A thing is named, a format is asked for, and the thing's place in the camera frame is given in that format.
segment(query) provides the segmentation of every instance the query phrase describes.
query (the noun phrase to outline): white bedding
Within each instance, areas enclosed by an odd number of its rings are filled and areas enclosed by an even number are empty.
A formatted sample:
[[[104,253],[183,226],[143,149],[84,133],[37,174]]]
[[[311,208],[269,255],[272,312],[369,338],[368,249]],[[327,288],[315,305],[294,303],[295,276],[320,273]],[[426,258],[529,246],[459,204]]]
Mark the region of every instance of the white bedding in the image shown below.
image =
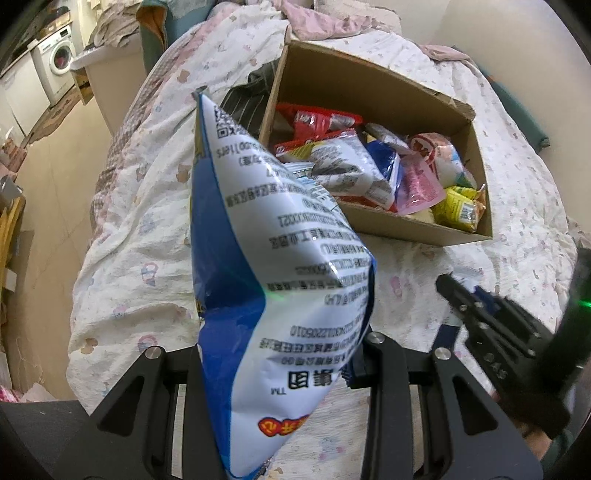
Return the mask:
[[[157,343],[173,350],[195,343],[199,322],[189,247],[190,94],[208,85],[219,103],[251,71],[280,56],[286,26],[268,2],[237,9],[198,48],[180,47],[139,126],[130,123],[130,112],[128,135],[115,139],[121,161],[114,188],[105,199],[99,236],[73,293],[67,377],[87,411],[148,346]],[[386,66],[476,111],[494,239],[436,248],[362,236],[378,262],[372,327],[404,346],[427,351],[449,314],[435,292],[435,279],[460,269],[477,277],[483,288],[511,296],[554,329],[566,300],[574,242],[550,173],[485,78],[469,64],[435,63],[395,34],[371,31],[319,43]],[[457,354],[488,386],[461,342]],[[339,381],[278,452],[270,478],[359,478],[368,395]]]

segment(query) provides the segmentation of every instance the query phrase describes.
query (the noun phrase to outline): pillow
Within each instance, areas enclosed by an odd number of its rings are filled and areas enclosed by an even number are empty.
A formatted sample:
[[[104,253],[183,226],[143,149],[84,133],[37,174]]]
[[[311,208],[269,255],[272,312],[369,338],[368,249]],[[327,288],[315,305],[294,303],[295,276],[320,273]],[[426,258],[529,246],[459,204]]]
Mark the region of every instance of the pillow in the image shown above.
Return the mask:
[[[314,0],[314,10],[344,20],[351,15],[368,16],[377,20],[379,30],[394,32],[402,36],[400,17],[384,7],[370,7],[358,0]]]

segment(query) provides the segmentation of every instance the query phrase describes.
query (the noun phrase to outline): washing machine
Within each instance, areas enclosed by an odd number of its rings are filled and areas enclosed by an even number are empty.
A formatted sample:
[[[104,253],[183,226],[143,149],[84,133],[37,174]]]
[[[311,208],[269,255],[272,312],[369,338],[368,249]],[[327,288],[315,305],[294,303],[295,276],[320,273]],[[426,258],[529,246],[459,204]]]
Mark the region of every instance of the washing machine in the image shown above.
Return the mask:
[[[74,86],[70,63],[76,56],[69,25],[40,41],[31,52],[39,80],[54,106]]]

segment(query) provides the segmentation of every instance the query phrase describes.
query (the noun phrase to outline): washing machine door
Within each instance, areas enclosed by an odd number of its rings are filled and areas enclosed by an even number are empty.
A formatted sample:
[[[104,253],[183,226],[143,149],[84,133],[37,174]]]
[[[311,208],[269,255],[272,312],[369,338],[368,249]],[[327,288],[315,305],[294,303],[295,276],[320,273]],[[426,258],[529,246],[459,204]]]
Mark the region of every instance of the washing machine door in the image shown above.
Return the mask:
[[[64,75],[70,71],[70,63],[76,56],[74,45],[68,39],[59,42],[49,56],[49,68],[55,75]]]

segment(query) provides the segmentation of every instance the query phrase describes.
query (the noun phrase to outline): open cardboard box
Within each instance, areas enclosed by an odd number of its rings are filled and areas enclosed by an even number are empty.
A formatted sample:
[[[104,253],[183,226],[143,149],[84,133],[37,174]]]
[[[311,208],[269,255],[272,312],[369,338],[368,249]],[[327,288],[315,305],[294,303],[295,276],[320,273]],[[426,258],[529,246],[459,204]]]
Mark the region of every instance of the open cardboard box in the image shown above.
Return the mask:
[[[474,110],[374,63],[311,43],[287,40],[261,126],[268,147],[291,140],[275,118],[278,102],[358,113],[400,135],[438,132],[452,139],[478,185],[486,183],[472,125]],[[382,209],[339,201],[356,232],[431,245],[459,245],[492,238],[490,205],[476,233],[397,216]]]

